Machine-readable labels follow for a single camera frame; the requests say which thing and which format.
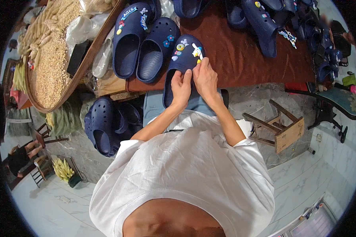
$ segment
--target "wrist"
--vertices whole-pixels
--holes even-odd
[[[171,102],[171,105],[169,107],[167,107],[166,109],[170,110],[173,114],[178,116],[182,111],[185,110],[186,107],[187,107],[187,104],[183,105],[182,103],[177,103],[173,100],[173,102]]]
[[[218,92],[211,96],[207,96],[203,98],[204,101],[209,105],[209,107],[214,110],[214,107],[218,107],[219,105],[223,105],[223,100]]]

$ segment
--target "blue jeans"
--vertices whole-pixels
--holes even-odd
[[[162,103],[163,92],[164,91],[148,91],[145,94],[143,120],[144,127],[149,123],[149,121],[160,115],[165,110]],[[186,109],[198,111],[209,116],[216,116],[215,112],[206,104],[206,102],[195,89],[191,92]]]

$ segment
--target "white plastic bag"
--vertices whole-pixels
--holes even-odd
[[[174,3],[171,0],[160,0],[161,2],[161,17],[173,19]]]
[[[112,39],[114,38],[115,28],[116,26],[114,26],[109,32],[105,38],[104,44],[95,56],[95,59],[92,63],[92,75],[94,75],[94,77],[103,77],[107,71],[108,65],[111,63],[112,51],[114,50]]]
[[[83,15],[97,15],[112,9],[118,0],[79,0]]]
[[[109,13],[96,15],[92,19],[78,16],[70,23],[66,30],[66,44],[69,58],[71,58],[76,44],[95,39],[108,16]]]

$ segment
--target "red tablecloth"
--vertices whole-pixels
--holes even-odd
[[[261,54],[257,37],[250,30],[230,28],[226,16],[223,2],[216,0],[199,17],[181,19],[181,34],[193,35],[202,42],[206,56],[218,73],[218,87],[314,80],[311,57],[305,41],[297,40],[295,49],[287,39],[277,34],[277,57],[266,58]],[[162,90],[166,69],[167,65],[152,84],[142,83],[135,77],[130,78],[126,83],[126,90]]]

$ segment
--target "blue flower charm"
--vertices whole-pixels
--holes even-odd
[[[173,42],[173,41],[174,41],[174,36],[169,35],[169,36],[167,37],[167,40],[170,41],[170,42]]]
[[[170,46],[170,42],[169,41],[165,40],[163,43],[164,43],[164,46],[166,48],[169,48],[169,46]]]

